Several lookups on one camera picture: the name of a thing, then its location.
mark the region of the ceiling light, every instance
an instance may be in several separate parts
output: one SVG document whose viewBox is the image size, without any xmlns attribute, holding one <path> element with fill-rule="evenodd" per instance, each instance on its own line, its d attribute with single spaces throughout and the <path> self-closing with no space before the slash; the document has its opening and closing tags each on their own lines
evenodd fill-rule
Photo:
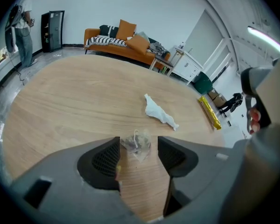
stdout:
<svg viewBox="0 0 280 224">
<path fill-rule="evenodd" d="M 264 34 L 263 32 L 252 28 L 248 27 L 248 32 L 251 33 L 254 36 L 257 36 L 261 40 L 269 43 L 271 46 L 273 46 L 275 49 L 277 49 L 280 52 L 280 44 L 276 42 L 273 38 L 269 37 L 268 35 Z"/>
</svg>

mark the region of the white cloth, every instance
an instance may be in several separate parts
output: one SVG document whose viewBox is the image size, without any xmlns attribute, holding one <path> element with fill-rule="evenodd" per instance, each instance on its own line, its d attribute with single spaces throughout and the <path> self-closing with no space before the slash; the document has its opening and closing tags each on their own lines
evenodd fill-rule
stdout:
<svg viewBox="0 0 280 224">
<path fill-rule="evenodd" d="M 22 6 L 22 13 L 32 11 L 32 0 L 20 0 L 19 5 Z M 20 19 L 20 22 L 15 26 L 15 28 L 28 28 L 28 24 L 24 21 L 23 18 Z"/>
<path fill-rule="evenodd" d="M 146 98 L 146 102 L 147 102 L 147 106 L 145 109 L 145 113 L 148 116 L 151 117 L 155 117 L 157 119 L 159 119 L 162 123 L 168 123 L 170 126 L 173 127 L 174 131 L 176 131 L 176 129 L 179 127 L 179 125 L 177 125 L 174 122 L 174 119 L 172 118 L 172 116 L 168 115 L 165 113 L 165 111 L 158 106 L 149 95 L 145 94 L 144 97 Z"/>
</svg>

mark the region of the door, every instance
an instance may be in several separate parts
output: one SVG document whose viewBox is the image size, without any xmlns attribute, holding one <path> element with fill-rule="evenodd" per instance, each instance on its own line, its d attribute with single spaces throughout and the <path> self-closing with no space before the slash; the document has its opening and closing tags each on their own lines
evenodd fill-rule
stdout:
<svg viewBox="0 0 280 224">
<path fill-rule="evenodd" d="M 231 55 L 229 54 L 230 52 L 228 50 L 228 47 L 226 46 L 219 57 L 210 66 L 210 68 L 205 71 L 205 74 L 210 78 L 211 81 L 214 79 L 214 76 L 216 77 L 223 69 L 223 67 L 229 62 L 229 58 L 231 58 Z"/>
<path fill-rule="evenodd" d="M 208 13 L 204 11 L 187 38 L 184 50 L 189 52 L 200 65 L 204 66 L 222 39 L 220 30 Z"/>
</svg>

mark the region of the black shelf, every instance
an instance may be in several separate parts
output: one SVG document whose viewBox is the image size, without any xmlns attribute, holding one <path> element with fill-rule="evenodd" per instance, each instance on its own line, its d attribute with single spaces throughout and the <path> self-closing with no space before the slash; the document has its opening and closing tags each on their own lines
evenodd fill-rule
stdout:
<svg viewBox="0 0 280 224">
<path fill-rule="evenodd" d="M 52 52 L 62 49 L 62 29 L 64 11 L 49 11 L 42 15 L 42 51 Z"/>
</svg>

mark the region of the cable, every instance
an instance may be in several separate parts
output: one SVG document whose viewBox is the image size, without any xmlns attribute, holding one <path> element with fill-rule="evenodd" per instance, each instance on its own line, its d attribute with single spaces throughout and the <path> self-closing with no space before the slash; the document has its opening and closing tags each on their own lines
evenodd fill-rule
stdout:
<svg viewBox="0 0 280 224">
<path fill-rule="evenodd" d="M 21 73 L 18 71 L 18 69 L 17 69 L 16 66 L 14 65 L 13 60 L 11 59 L 11 54 L 10 54 L 9 52 L 8 52 L 8 54 L 9 54 L 9 59 L 10 59 L 11 63 L 13 64 L 15 71 L 16 71 L 18 74 L 20 74 L 20 75 L 19 75 L 20 81 L 22 81 L 22 82 L 23 82 L 23 85 L 25 86 L 25 84 L 24 84 L 24 80 L 25 80 L 25 79 L 21 79 Z"/>
</svg>

